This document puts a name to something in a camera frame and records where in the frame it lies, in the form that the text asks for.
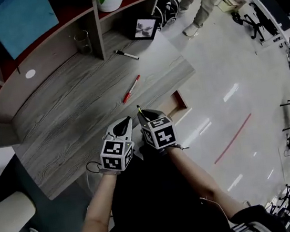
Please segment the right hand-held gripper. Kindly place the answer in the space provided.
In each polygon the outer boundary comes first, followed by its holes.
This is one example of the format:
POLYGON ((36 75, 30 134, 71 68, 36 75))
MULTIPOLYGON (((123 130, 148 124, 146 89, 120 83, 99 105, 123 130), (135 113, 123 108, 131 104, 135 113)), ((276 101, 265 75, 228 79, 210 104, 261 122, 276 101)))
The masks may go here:
POLYGON ((159 110, 145 109, 138 112, 139 123, 145 142, 155 149, 177 143, 177 134, 173 122, 159 110))

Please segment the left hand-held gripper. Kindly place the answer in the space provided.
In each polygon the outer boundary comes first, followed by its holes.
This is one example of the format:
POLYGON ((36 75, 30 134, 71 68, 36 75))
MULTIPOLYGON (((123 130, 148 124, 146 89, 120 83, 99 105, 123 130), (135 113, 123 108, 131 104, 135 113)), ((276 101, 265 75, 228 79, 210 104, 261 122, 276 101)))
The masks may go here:
POLYGON ((133 157, 132 118, 118 119, 107 127, 102 151, 101 169, 123 172, 133 157))

